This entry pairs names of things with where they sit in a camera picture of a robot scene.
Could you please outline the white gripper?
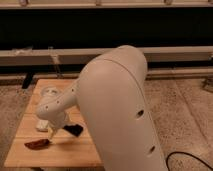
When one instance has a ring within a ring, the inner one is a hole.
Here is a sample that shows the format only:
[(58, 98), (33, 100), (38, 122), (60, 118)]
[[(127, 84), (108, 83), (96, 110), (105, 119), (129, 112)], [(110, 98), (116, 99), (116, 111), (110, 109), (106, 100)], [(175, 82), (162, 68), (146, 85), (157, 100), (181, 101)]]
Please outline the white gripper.
[(49, 119), (50, 127), (53, 129), (49, 130), (49, 136), (48, 139), (52, 140), (53, 137), (57, 134), (58, 129), (63, 128), (64, 126), (68, 125), (70, 123), (69, 116), (66, 112), (58, 113), (54, 116), (52, 116)]

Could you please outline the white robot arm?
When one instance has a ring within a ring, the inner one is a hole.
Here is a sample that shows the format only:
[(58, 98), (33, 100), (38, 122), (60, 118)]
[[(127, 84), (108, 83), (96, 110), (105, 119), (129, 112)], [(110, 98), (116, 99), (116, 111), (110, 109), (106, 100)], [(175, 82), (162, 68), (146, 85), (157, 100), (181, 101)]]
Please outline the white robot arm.
[(91, 60), (64, 91), (47, 93), (36, 114), (55, 124), (78, 107), (105, 171), (168, 171), (145, 98), (146, 74), (139, 49), (117, 47)]

